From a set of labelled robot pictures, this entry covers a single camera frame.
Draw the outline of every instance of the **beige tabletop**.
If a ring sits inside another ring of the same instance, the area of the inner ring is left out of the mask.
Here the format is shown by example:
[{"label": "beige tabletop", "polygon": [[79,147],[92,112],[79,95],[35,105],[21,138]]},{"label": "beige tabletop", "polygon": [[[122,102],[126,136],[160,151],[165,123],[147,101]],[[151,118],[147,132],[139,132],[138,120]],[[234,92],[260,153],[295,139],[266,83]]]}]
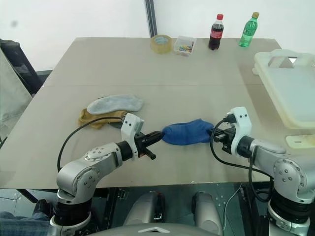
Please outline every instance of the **beige tabletop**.
[{"label": "beige tabletop", "polygon": [[[279,48],[273,39],[253,40],[239,48],[236,39],[223,39],[220,49],[207,49],[199,39],[190,57],[157,55],[149,39],[78,38],[37,93],[0,150],[1,188],[57,188],[57,157],[65,138],[77,127],[80,111],[95,99],[134,94],[144,100],[135,113],[145,120],[142,131],[197,118],[217,123],[233,107],[245,106],[252,120],[252,136],[283,145],[291,153],[314,154],[314,149],[290,150],[282,124],[258,76],[252,74],[256,52]],[[121,140],[120,130],[105,126],[84,128],[68,142],[62,166],[87,150]],[[152,186],[248,181],[246,170],[214,159],[208,144],[173,146],[160,141],[149,148],[157,155],[128,160],[106,176],[98,187]],[[247,160],[224,153],[230,162]],[[254,181],[267,180],[260,174]]]}]

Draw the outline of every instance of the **green bottle cap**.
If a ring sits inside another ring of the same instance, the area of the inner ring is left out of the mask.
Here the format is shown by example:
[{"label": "green bottle cap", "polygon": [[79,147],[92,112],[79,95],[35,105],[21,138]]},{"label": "green bottle cap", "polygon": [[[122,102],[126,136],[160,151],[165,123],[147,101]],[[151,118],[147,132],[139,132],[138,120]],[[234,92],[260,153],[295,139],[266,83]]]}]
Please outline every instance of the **green bottle cap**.
[{"label": "green bottle cap", "polygon": [[259,16],[259,12],[255,11],[255,12],[252,13],[252,18],[256,18],[257,19],[258,16]]}]

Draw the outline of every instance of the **tape roll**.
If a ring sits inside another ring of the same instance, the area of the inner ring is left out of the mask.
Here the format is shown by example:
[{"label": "tape roll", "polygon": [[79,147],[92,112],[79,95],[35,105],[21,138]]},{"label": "tape roll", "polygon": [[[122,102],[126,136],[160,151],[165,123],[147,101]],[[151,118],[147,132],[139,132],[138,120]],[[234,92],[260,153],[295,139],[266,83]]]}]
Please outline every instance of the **tape roll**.
[{"label": "tape roll", "polygon": [[172,38],[167,35],[156,35],[151,38],[151,48],[158,54],[169,53],[172,50]]}]

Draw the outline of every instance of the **green plastic bottle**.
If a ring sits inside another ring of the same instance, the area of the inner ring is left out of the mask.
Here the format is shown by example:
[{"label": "green plastic bottle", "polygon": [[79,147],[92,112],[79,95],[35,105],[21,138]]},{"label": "green plastic bottle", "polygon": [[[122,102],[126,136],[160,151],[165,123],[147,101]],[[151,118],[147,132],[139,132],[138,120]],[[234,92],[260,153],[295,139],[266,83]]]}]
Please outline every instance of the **green plastic bottle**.
[{"label": "green plastic bottle", "polygon": [[247,21],[244,30],[243,35],[240,39],[239,45],[241,47],[248,47],[252,41],[252,37],[254,36],[256,29],[258,27],[257,18],[259,16],[259,12],[254,12],[252,14],[252,18]]}]

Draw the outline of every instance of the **bottle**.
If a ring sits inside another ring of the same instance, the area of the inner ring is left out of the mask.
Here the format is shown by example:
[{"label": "bottle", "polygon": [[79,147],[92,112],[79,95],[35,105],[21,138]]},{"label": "bottle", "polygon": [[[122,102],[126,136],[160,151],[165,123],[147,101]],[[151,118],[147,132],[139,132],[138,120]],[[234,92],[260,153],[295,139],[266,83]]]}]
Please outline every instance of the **bottle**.
[{"label": "bottle", "polygon": [[259,16],[259,12],[254,12],[252,14],[252,18],[247,21],[244,30],[243,30],[243,35],[240,39],[239,45],[241,47],[248,47],[252,41],[252,37],[254,36],[258,23],[257,23],[257,18]]},{"label": "bottle", "polygon": [[208,47],[211,50],[218,49],[220,46],[220,40],[222,38],[223,34],[223,14],[217,15],[217,20],[214,22],[214,24],[211,27],[211,33],[210,33],[210,40]]}]

